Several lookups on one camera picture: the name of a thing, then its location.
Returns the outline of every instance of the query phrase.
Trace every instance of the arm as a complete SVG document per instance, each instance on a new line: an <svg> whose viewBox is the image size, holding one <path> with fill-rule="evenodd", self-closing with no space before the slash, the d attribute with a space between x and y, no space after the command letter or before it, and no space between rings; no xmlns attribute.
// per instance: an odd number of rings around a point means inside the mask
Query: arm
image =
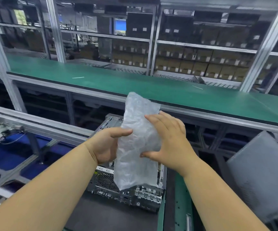
<svg viewBox="0 0 278 231"><path fill-rule="evenodd" d="M195 154L181 120L162 111L146 118L157 129L162 146L159 152L144 152L141 156L163 163L183 176L207 231L268 230L218 174Z"/></svg>
<svg viewBox="0 0 278 231"><path fill-rule="evenodd" d="M61 231L98 163L113 160L117 139L132 130L98 132L0 205L0 231Z"/></svg>

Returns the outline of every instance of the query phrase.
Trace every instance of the hand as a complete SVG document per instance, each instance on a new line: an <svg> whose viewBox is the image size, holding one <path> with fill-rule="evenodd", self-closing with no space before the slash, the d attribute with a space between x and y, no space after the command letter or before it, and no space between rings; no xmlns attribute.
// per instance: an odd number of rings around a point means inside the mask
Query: hand
<svg viewBox="0 0 278 231"><path fill-rule="evenodd" d="M146 115L145 118L156 128L161 138L161 149L143 152L140 157L158 161L185 176L196 154L186 139L184 123L163 111L158 115Z"/></svg>
<svg viewBox="0 0 278 231"><path fill-rule="evenodd" d="M132 129L106 128L97 132L84 145L98 164L113 161L117 156L118 138L129 136Z"/></svg>

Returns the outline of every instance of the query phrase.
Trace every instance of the green conveyor belt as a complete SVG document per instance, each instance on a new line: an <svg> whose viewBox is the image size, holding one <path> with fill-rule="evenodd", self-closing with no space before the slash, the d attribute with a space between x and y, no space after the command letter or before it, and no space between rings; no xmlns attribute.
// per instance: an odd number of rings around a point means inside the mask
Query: green conveyor belt
<svg viewBox="0 0 278 231"><path fill-rule="evenodd" d="M278 96L144 76L81 64L7 55L11 72L53 82L141 96L172 106L278 124Z"/></svg>

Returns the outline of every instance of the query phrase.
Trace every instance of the left hand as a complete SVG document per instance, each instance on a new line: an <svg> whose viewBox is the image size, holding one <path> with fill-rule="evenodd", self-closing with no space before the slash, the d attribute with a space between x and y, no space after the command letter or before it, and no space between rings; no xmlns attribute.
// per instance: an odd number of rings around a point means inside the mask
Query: left hand
<svg viewBox="0 0 278 231"><path fill-rule="evenodd" d="M118 138L129 136L132 129L111 127L97 132L84 145L98 164L113 161L117 156Z"/></svg>

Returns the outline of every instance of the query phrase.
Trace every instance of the plastic bag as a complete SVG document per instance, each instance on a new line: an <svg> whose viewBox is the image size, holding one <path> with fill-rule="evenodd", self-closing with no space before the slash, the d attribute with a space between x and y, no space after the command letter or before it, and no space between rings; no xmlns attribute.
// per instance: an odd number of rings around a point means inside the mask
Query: plastic bag
<svg viewBox="0 0 278 231"><path fill-rule="evenodd" d="M122 128L132 128L133 133L118 140L117 158L114 163L114 182L120 190L149 184L157 186L158 163L140 158L144 151L159 151L160 137L154 126L144 117L158 114L160 104L130 92L126 99Z"/></svg>

